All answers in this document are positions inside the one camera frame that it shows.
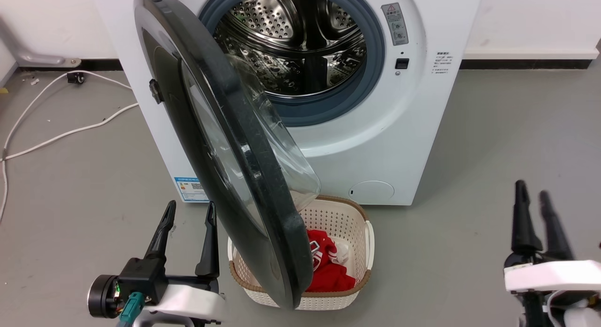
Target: warning label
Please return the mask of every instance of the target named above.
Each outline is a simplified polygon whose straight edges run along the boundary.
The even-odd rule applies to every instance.
[[[398,46],[409,43],[407,28],[405,27],[403,12],[399,3],[385,4],[382,6],[382,11],[388,22],[388,29],[390,29],[390,35],[393,38],[393,45]]]

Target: electrical cord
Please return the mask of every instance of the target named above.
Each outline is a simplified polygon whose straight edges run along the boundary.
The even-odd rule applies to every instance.
[[[80,131],[83,131],[83,130],[88,130],[88,129],[98,128],[99,126],[103,126],[104,124],[107,124],[108,122],[110,122],[110,121],[111,121],[113,118],[115,118],[115,117],[117,117],[118,115],[120,115],[120,114],[124,113],[124,111],[127,111],[127,110],[129,110],[129,109],[131,109],[131,108],[133,108],[133,107],[135,107],[135,106],[138,106],[138,104],[137,104],[137,103],[134,103],[134,104],[132,104],[132,105],[128,105],[128,106],[124,107],[123,109],[121,109],[120,111],[117,111],[117,112],[116,112],[116,113],[114,113],[114,114],[113,114],[111,117],[109,117],[109,118],[105,119],[105,120],[104,120],[104,121],[102,121],[102,122],[99,122],[99,123],[97,123],[97,124],[93,124],[93,125],[89,125],[89,126],[84,126],[83,128],[79,128],[79,129],[71,130],[71,131],[69,131],[69,132],[65,132],[65,133],[63,133],[62,135],[58,135],[58,136],[56,136],[56,137],[54,137],[54,138],[52,138],[52,139],[49,139],[49,140],[47,140],[47,141],[45,141],[45,142],[43,142],[43,143],[40,143],[40,144],[38,144],[38,145],[36,145],[36,146],[34,146],[34,147],[30,148],[30,149],[27,149],[27,150],[21,151],[21,152],[19,152],[19,153],[11,154],[11,155],[9,155],[9,156],[8,156],[8,155],[7,155],[7,150],[8,150],[8,144],[10,143],[10,139],[11,139],[11,137],[13,136],[13,133],[15,132],[15,129],[17,129],[17,127],[18,127],[18,126],[19,126],[19,124],[21,123],[21,120],[23,119],[23,117],[25,116],[25,114],[27,113],[27,111],[29,111],[29,109],[31,108],[31,106],[32,106],[32,105],[34,105],[34,103],[36,103],[36,100],[37,100],[37,99],[38,99],[38,98],[39,98],[39,97],[40,97],[40,96],[41,96],[41,95],[42,95],[42,94],[43,94],[43,93],[44,93],[44,92],[45,92],[45,91],[46,91],[46,90],[47,90],[47,89],[48,89],[48,88],[49,88],[49,87],[52,85],[52,84],[54,84],[56,81],[58,81],[59,79],[62,79],[63,77],[65,77],[67,74],[70,74],[70,73],[86,73],[86,74],[88,74],[88,75],[93,75],[93,76],[99,77],[99,78],[101,78],[101,79],[106,79],[107,81],[110,81],[110,82],[116,83],[116,84],[118,84],[118,85],[120,85],[120,86],[122,86],[122,87],[125,87],[125,88],[128,88],[129,90],[131,90],[131,87],[129,87],[128,85],[126,85],[126,84],[123,84],[123,83],[121,83],[121,82],[118,82],[118,81],[115,81],[114,79],[110,79],[110,78],[108,78],[108,77],[104,77],[104,76],[102,76],[102,75],[98,75],[97,73],[88,72],[88,71],[85,71],[85,70],[73,70],[73,71],[71,71],[71,72],[67,72],[67,73],[64,73],[64,74],[62,74],[62,75],[58,76],[56,79],[54,79],[53,81],[51,81],[51,82],[50,82],[50,83],[49,83],[47,86],[45,86],[45,88],[43,88],[43,89],[41,90],[41,92],[39,92],[39,94],[36,96],[36,98],[34,98],[34,100],[32,100],[32,101],[31,101],[31,103],[30,103],[30,104],[29,104],[29,105],[26,107],[25,111],[23,111],[23,113],[21,114],[21,116],[19,117],[19,119],[17,120],[17,122],[15,123],[15,125],[13,126],[13,128],[12,128],[12,129],[10,130],[10,132],[8,133],[8,137],[6,138],[6,142],[4,143],[4,148],[2,149],[2,158],[0,158],[0,160],[2,161],[2,175],[4,176],[4,196],[3,196],[3,198],[2,198],[2,206],[0,207],[0,222],[2,222],[2,216],[4,215],[4,209],[5,209],[5,207],[6,207],[6,200],[7,200],[7,198],[8,198],[8,177],[7,177],[7,175],[6,175],[6,161],[7,161],[7,160],[10,160],[10,159],[12,159],[12,158],[19,157],[19,156],[22,156],[23,154],[26,154],[26,153],[32,152],[32,151],[34,151],[34,150],[36,150],[36,149],[39,149],[40,147],[43,147],[43,146],[45,146],[45,145],[48,145],[48,144],[50,144],[50,143],[52,143],[52,142],[54,142],[54,141],[58,141],[58,139],[61,139],[62,137],[69,136],[69,135],[71,135],[71,134],[73,134],[73,133],[80,132]]]
[[[557,321],[557,319],[551,313],[551,302],[553,301],[553,299],[555,297],[557,297],[558,295],[560,295],[564,292],[565,291],[554,291],[553,293],[551,293],[551,295],[549,295],[549,299],[547,299],[547,315],[549,316],[549,320],[551,321],[551,324],[553,325],[553,327],[562,327],[562,325],[559,323],[559,321]]]

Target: green connector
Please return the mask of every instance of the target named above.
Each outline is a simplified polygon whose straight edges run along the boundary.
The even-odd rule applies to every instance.
[[[142,312],[142,308],[144,308],[145,298],[146,296],[139,291],[135,291],[129,295],[125,308],[123,308],[123,311],[119,314],[118,327],[129,327],[133,325],[133,322],[140,315],[140,312]]]

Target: black baseboard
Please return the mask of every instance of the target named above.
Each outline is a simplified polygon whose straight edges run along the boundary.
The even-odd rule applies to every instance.
[[[459,70],[586,69],[593,60],[463,60]]]
[[[463,60],[460,70],[498,69],[586,69],[593,60]],[[77,68],[23,68],[32,72],[68,72],[71,70],[89,72],[121,71],[123,67],[117,59],[81,60]]]
[[[123,71],[121,62],[116,58],[102,60],[81,60],[75,68],[21,68],[26,72],[70,72],[71,70],[86,70],[88,72],[115,72]]]

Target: basket handle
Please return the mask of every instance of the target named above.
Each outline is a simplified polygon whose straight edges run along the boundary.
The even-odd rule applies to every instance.
[[[234,244],[231,242],[230,237],[227,237],[227,259],[234,261]]]
[[[367,239],[365,239],[365,244],[367,244],[365,250],[369,253],[369,256],[367,258],[367,269],[371,270],[371,267],[374,265],[374,252],[376,249],[376,241],[374,235],[374,228],[371,226],[371,222],[369,220],[366,220],[365,224],[367,224],[367,226],[365,227],[365,235],[367,236]]]

